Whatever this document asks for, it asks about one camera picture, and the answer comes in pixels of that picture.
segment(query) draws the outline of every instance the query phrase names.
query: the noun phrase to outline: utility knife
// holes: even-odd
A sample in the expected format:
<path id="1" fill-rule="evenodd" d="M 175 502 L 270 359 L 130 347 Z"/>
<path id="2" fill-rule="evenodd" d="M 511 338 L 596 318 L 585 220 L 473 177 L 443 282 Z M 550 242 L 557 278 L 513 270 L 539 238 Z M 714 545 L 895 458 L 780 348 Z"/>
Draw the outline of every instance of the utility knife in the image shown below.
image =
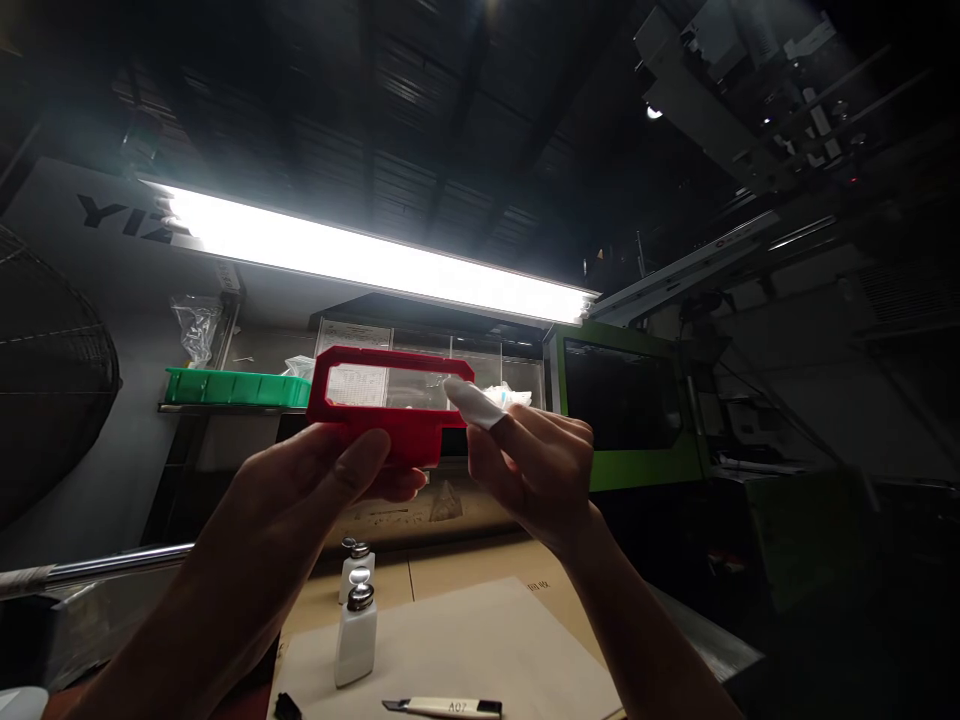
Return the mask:
<path id="1" fill-rule="evenodd" d="M 463 698 L 407 698 L 383 700 L 383 706 L 393 712 L 405 712 L 427 717 L 478 718 L 500 720 L 503 703 L 497 700 L 465 700 Z"/>

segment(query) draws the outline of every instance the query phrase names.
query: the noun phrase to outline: machine screen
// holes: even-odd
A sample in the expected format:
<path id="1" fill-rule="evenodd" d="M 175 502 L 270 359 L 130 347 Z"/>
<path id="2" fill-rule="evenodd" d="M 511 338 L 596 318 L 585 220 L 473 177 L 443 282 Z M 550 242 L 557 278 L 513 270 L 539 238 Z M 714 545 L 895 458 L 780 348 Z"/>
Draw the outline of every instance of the machine screen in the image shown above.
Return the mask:
<path id="1" fill-rule="evenodd" d="M 683 427 L 673 363 L 567 338 L 567 412 L 590 423 L 597 450 L 662 450 Z"/>

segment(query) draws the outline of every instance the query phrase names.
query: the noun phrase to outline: table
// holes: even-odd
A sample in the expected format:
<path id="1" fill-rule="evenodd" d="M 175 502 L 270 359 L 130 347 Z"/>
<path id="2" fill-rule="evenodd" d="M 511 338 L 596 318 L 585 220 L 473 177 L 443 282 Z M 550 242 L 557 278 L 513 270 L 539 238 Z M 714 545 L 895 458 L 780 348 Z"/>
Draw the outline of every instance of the table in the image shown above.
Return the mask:
<path id="1" fill-rule="evenodd" d="M 526 533 L 513 533 L 462 543 L 377 555 L 374 575 L 377 606 L 381 610 L 459 590 L 469 585 L 516 576 L 604 667 L 600 646 L 590 628 L 562 566 L 539 542 Z M 322 563 L 294 604 L 280 634 L 274 678 L 283 663 L 290 637 L 340 621 L 340 563 Z M 762 655 L 749 645 L 685 605 L 654 588 L 667 612 L 704 657 L 721 682 L 755 666 Z M 62 717 L 82 689 L 58 693 L 51 699 L 44 720 Z M 263 684 L 231 702 L 213 717 L 218 720 L 264 720 L 272 705 L 270 687 Z M 621 712 L 613 716 L 624 718 Z"/>

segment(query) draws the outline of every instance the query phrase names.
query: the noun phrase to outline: black lettering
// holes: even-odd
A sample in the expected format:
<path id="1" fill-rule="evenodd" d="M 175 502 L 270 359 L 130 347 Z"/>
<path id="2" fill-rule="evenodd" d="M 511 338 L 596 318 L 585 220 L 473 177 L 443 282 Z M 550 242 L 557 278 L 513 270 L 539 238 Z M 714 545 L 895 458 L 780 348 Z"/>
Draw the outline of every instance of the black lettering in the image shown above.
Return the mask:
<path id="1" fill-rule="evenodd" d="M 104 208 L 98 208 L 97 204 L 93 201 L 93 198 L 89 195 L 78 194 L 77 198 L 80 200 L 80 204 L 83 205 L 84 212 L 87 213 L 87 218 L 83 221 L 85 227 L 100 227 L 100 221 L 105 217 L 109 215 L 115 215 L 116 213 L 127 209 L 126 205 L 120 205 L 119 203 L 113 203 L 112 205 L 107 205 Z"/>
<path id="2" fill-rule="evenodd" d="M 153 240 L 154 242 L 162 242 L 164 245 L 169 245 L 170 241 L 173 240 L 173 233 L 165 227 L 158 227 L 156 230 L 148 232 L 146 235 L 141 235 L 140 237 L 144 240 Z"/>
<path id="3" fill-rule="evenodd" d="M 146 216 L 146 211 L 133 208 L 133 210 L 130 211 L 130 217 L 127 218 L 127 224 L 123 226 L 123 234 L 136 237 L 137 232 L 140 230 L 140 223 L 143 222 L 143 218 Z"/>

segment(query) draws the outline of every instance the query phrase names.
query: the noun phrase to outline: fan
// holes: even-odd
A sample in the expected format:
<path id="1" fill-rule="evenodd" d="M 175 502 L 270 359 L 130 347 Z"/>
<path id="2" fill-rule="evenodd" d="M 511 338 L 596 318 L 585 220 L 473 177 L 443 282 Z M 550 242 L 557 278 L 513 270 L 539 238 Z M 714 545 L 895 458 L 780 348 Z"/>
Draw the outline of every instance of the fan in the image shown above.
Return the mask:
<path id="1" fill-rule="evenodd" d="M 89 302 L 0 225 L 0 530 L 93 446 L 120 387 Z"/>

